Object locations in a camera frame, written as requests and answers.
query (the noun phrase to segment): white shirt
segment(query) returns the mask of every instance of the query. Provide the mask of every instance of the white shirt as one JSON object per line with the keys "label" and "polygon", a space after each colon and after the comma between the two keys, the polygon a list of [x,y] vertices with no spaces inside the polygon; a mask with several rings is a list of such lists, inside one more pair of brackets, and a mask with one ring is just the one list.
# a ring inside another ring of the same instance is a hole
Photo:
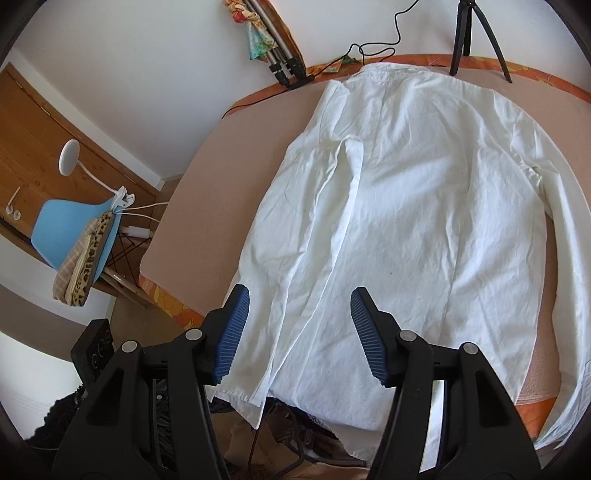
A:
{"label": "white shirt", "polygon": [[[328,82],[246,239],[233,284],[249,288],[251,311],[216,395],[253,426],[276,396],[372,458],[393,392],[371,375],[350,316],[364,286],[426,341],[476,343],[516,400],[536,336],[545,211],[562,386],[538,446],[566,438],[591,398],[591,213],[568,163],[493,90],[399,64]],[[432,419],[442,395],[435,385]]]}

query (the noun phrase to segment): shirt sleeve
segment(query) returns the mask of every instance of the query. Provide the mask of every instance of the shirt sleeve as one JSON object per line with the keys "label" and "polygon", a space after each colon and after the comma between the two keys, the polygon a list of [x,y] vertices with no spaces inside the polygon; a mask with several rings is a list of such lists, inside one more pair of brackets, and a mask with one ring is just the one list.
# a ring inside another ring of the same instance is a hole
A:
{"label": "shirt sleeve", "polygon": [[591,400],[591,213],[565,157],[525,112],[511,151],[554,221],[558,286],[552,322],[560,357],[558,399],[536,440],[540,448],[566,440]]}

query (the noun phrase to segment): leopard print pouch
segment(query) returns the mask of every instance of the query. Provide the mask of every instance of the leopard print pouch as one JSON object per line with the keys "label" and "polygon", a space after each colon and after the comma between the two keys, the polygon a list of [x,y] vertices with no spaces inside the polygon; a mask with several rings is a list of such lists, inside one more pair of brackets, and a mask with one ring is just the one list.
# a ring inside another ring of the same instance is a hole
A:
{"label": "leopard print pouch", "polygon": [[90,248],[86,256],[84,268],[82,269],[82,272],[80,272],[78,280],[76,281],[76,286],[72,291],[72,300],[70,304],[73,307],[82,307],[88,298],[95,277],[96,265],[111,231],[114,218],[115,214],[112,211],[108,211],[103,213],[98,219],[96,229],[90,241]]}

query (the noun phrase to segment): metal screw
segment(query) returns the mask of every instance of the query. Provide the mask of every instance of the metal screw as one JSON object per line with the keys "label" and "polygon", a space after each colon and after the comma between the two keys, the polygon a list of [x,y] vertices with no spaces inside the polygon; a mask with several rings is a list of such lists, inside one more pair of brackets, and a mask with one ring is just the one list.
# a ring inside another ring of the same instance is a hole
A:
{"label": "metal screw", "polygon": [[187,340],[199,340],[203,336],[203,332],[198,328],[192,328],[187,330],[185,333],[185,337]]}
{"label": "metal screw", "polygon": [[138,347],[138,342],[135,340],[127,340],[123,345],[121,345],[121,349],[125,353],[131,353]]}
{"label": "metal screw", "polygon": [[405,342],[414,342],[417,339],[417,334],[411,330],[402,330],[400,338]]}
{"label": "metal screw", "polygon": [[470,355],[476,355],[478,353],[478,347],[473,343],[464,343],[464,351]]}

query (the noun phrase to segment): light stand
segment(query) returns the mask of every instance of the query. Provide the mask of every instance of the light stand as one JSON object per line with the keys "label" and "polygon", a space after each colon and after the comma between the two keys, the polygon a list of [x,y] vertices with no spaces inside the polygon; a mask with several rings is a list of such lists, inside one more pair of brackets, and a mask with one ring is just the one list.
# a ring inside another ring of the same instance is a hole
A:
{"label": "light stand", "polygon": [[78,160],[79,157],[80,143],[78,142],[78,140],[68,140],[64,145],[64,148],[61,149],[59,160],[60,173],[64,177],[71,175],[71,173],[76,168],[76,165],[79,165],[91,179],[93,179],[99,185],[103,186],[104,188],[115,194],[115,198],[113,198],[113,205],[111,208],[115,208],[117,206],[127,208],[130,205],[133,205],[135,201],[135,195],[133,193],[127,193],[127,189],[125,187],[121,187],[119,190],[112,189],[111,187],[100,181],[98,178],[96,178],[88,170],[88,168],[86,168],[85,165],[80,160]]}
{"label": "light stand", "polygon": [[474,10],[478,20],[480,20],[482,28],[484,28],[488,39],[491,41],[492,48],[495,49],[496,57],[499,59],[499,63],[501,64],[507,82],[513,83],[511,75],[509,74],[509,68],[507,68],[507,63],[503,58],[495,34],[492,32],[488,20],[484,16],[484,13],[482,13],[482,10],[480,10],[480,7],[476,4],[475,0],[460,0],[460,4],[457,6],[456,41],[453,45],[452,67],[449,74],[454,76],[457,73],[457,69],[460,66],[460,59],[462,58],[462,47],[464,50],[464,56],[470,56],[470,44],[472,42],[472,10]]}

